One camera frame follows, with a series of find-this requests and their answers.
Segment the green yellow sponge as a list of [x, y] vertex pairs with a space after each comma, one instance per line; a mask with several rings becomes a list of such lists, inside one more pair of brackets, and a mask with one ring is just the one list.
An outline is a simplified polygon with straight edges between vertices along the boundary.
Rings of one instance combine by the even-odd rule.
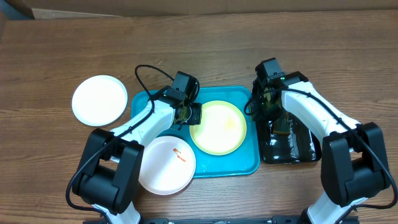
[[288, 112], [282, 113], [272, 125], [272, 134], [287, 136], [290, 134], [289, 114]]

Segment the yellow plate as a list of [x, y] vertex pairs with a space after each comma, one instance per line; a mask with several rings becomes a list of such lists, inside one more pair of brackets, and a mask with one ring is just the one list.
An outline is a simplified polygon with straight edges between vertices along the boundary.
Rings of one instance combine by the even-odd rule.
[[201, 123], [190, 127], [190, 136], [203, 152], [224, 156], [242, 145], [247, 129], [245, 117], [237, 106], [215, 100], [202, 105]]

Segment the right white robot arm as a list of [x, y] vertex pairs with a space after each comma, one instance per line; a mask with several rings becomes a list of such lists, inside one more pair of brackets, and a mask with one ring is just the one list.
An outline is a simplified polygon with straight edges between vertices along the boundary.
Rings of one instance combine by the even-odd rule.
[[291, 223], [353, 223], [368, 199], [397, 189], [381, 128], [362, 124], [327, 102], [300, 72], [258, 73], [244, 112], [256, 124], [262, 155], [290, 162], [304, 148], [321, 157], [323, 193]]

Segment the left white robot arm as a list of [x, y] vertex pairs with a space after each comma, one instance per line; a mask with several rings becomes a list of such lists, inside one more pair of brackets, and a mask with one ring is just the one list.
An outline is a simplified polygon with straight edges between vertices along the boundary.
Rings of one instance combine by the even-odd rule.
[[87, 211], [103, 216], [102, 223], [139, 223], [132, 200], [136, 194], [144, 149], [160, 133], [175, 124], [196, 125], [201, 103], [162, 97], [126, 124], [105, 131], [96, 128], [88, 137], [77, 171], [68, 184], [65, 198], [75, 194], [88, 203]]

